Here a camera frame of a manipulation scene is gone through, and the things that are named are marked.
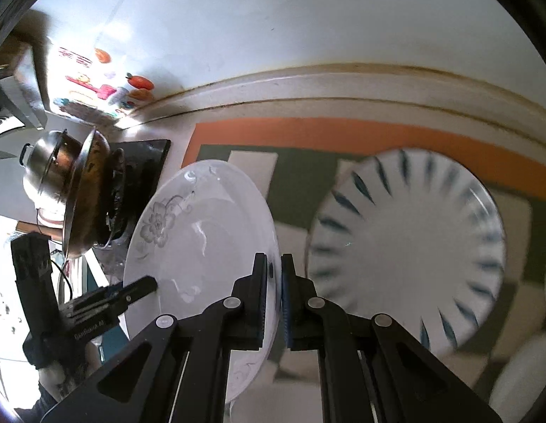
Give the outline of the pink toy ornament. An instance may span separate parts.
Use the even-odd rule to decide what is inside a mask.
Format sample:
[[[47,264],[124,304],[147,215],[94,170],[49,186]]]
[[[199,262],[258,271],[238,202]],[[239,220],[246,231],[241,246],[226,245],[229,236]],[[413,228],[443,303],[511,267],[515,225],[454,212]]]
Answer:
[[[67,75],[66,80],[73,84],[84,87],[89,91],[92,91],[94,94],[96,94],[96,97],[101,100],[107,100],[109,97],[116,93],[116,89],[107,84],[102,84],[99,87],[94,86],[91,83],[89,77],[85,74],[78,76],[78,78],[73,78],[72,76]]]

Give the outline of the white bowl red flowers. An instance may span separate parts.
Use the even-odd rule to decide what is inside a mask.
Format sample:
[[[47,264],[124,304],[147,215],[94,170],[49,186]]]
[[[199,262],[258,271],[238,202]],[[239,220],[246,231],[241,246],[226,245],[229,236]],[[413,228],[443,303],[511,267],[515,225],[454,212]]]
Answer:
[[[520,422],[546,387],[546,332],[527,341],[503,368],[489,406],[504,422]]]

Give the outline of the red tomato decoration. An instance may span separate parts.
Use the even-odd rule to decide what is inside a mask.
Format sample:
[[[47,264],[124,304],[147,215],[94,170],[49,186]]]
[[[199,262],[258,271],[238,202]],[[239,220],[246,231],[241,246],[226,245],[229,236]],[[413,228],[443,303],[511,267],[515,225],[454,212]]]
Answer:
[[[148,78],[137,74],[126,74],[126,79],[133,88],[139,90],[151,91],[154,89],[154,84]]]

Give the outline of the white plate blue leaves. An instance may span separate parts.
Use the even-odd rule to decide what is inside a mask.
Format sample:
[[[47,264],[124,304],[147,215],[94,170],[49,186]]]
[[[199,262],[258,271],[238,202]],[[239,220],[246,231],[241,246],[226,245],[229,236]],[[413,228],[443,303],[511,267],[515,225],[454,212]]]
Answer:
[[[355,164],[313,220],[307,274],[350,314],[385,313],[436,356],[466,343],[504,280],[504,224],[465,166],[400,148]]]

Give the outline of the white plate grey flower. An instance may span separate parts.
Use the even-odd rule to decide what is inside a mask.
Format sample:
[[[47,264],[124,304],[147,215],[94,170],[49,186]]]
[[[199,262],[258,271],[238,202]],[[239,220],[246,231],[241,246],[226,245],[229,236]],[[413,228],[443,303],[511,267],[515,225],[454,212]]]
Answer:
[[[229,296],[251,273],[254,257],[269,264],[265,338],[257,351],[233,351],[226,400],[238,398],[258,376],[272,347],[279,317],[281,257],[272,215],[252,179],[223,160],[179,170],[144,209],[132,234],[124,282],[148,275],[157,290],[125,313],[130,337],[161,314],[198,315]]]

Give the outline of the black wok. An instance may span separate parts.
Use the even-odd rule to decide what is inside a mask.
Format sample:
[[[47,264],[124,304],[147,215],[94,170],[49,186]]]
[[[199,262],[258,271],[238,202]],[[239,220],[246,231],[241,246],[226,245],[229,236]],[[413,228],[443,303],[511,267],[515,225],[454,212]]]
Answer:
[[[92,130],[71,169],[62,226],[66,258],[105,247],[114,238],[122,222],[125,183],[124,150],[111,149],[104,135]]]

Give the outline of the stainless steel steamer pot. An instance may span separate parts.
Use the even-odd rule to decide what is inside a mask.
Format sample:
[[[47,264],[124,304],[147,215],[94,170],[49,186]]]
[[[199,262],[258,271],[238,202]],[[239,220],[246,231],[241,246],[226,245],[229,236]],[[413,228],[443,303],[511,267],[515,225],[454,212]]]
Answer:
[[[26,143],[19,155],[24,168],[23,189],[36,209],[65,204],[73,165],[82,144],[67,130],[52,130],[35,143]]]

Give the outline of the black gas stove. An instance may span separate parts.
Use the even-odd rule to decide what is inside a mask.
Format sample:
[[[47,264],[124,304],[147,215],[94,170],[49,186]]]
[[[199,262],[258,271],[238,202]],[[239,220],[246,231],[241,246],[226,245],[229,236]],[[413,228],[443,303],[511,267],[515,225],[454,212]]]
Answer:
[[[118,205],[120,218],[111,241],[104,247],[93,248],[102,271],[110,281],[122,281],[124,278],[134,228],[155,193],[170,147],[169,140],[110,143],[110,149],[123,153],[121,159],[125,163],[125,185],[120,188],[122,195]]]

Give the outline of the green white checkered cloth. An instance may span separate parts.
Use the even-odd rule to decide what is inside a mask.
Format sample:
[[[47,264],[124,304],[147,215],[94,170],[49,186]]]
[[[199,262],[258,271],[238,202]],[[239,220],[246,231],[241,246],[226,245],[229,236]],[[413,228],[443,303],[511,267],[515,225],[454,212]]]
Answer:
[[[394,317],[506,422],[546,422],[546,150],[336,118],[200,123],[265,193],[281,250],[350,313]]]

